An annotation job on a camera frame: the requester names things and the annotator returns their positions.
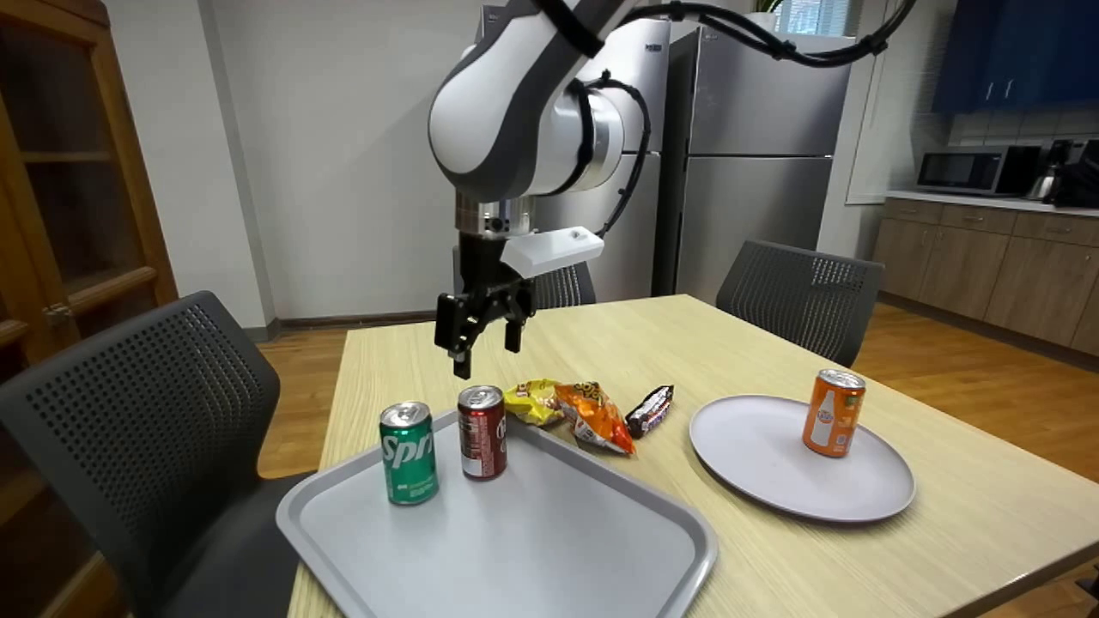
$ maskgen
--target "sprite can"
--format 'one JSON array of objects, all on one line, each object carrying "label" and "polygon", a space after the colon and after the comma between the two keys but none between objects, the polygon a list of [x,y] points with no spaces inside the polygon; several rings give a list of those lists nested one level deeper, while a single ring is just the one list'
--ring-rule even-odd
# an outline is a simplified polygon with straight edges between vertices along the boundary
[{"label": "sprite can", "polygon": [[431,412],[421,401],[388,407],[376,420],[391,506],[421,506],[439,493]]}]

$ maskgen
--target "kitchen counter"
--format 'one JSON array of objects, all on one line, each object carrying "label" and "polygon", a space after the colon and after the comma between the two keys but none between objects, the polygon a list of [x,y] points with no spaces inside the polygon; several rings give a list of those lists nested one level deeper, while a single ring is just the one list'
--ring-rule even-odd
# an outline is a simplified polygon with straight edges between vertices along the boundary
[{"label": "kitchen counter", "polygon": [[955,195],[955,192],[889,192],[889,200],[913,200],[913,203],[947,203],[947,205],[973,205],[973,210],[1015,210],[1015,213],[1056,213],[1056,216],[1099,216],[1095,210],[1078,205],[1050,205],[1033,200],[1005,200],[1005,195]]},{"label": "kitchen counter", "polygon": [[889,192],[882,293],[1099,359],[1099,210]]}]

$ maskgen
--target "chair back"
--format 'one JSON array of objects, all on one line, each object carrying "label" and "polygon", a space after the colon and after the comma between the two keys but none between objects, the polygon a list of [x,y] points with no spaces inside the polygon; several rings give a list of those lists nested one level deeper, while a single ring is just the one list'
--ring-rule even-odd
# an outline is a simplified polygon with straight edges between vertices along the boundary
[{"label": "chair back", "polygon": [[203,529],[248,489],[278,373],[209,296],[151,308],[0,390],[0,422],[154,607]]},{"label": "chair back", "polygon": [[588,305],[594,301],[594,282],[588,265],[550,270],[533,282],[536,308]]},{"label": "chair back", "polygon": [[873,261],[745,242],[718,308],[839,363],[855,363],[882,267]]}]

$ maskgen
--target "chip bag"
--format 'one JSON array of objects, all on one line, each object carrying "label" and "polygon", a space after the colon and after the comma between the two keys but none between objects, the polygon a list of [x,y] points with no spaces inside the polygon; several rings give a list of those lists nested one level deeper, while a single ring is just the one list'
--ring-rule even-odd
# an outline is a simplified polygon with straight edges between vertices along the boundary
[{"label": "chip bag", "polygon": [[622,457],[631,452],[627,426],[618,417],[618,407],[601,391],[597,383],[560,385],[555,400],[571,412],[571,422],[573,422],[571,428],[575,442],[612,451]]},{"label": "chip bag", "polygon": [[525,426],[555,426],[562,422],[562,410],[555,401],[555,383],[525,383],[504,391],[504,410]]}]

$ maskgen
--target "white plate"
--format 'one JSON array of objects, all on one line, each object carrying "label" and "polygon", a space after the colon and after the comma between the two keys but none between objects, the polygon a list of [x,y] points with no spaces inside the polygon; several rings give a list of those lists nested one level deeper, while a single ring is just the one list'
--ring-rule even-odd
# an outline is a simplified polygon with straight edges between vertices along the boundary
[{"label": "white plate", "polygon": [[902,457],[857,426],[842,460],[799,442],[803,401],[718,400],[691,420],[693,452],[733,493],[819,523],[878,523],[913,506]]}]

